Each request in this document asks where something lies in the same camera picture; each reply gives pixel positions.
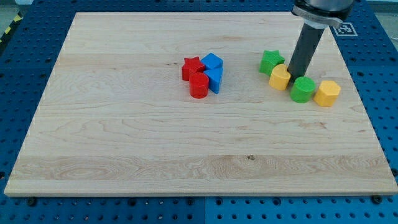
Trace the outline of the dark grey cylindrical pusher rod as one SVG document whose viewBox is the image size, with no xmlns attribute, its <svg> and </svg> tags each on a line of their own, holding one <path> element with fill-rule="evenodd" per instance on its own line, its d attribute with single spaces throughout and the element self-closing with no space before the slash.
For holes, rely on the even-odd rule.
<svg viewBox="0 0 398 224">
<path fill-rule="evenodd" d="M 316 29 L 306 23 L 303 24 L 287 69 L 291 74 L 291 82 L 305 75 L 324 30 L 323 27 Z"/>
</svg>

